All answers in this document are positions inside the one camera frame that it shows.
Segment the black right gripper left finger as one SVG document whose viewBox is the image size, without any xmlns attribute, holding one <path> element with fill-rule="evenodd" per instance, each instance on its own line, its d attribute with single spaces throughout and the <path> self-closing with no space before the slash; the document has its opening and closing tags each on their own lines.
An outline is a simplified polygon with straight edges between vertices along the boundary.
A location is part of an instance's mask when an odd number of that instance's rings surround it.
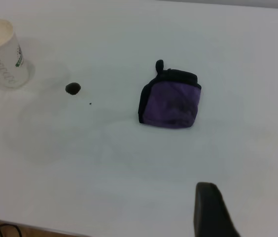
<svg viewBox="0 0 278 237">
<path fill-rule="evenodd" d="M 197 183 L 193 221 L 196 237 L 239 236 L 223 196 L 214 183 Z"/>
</svg>

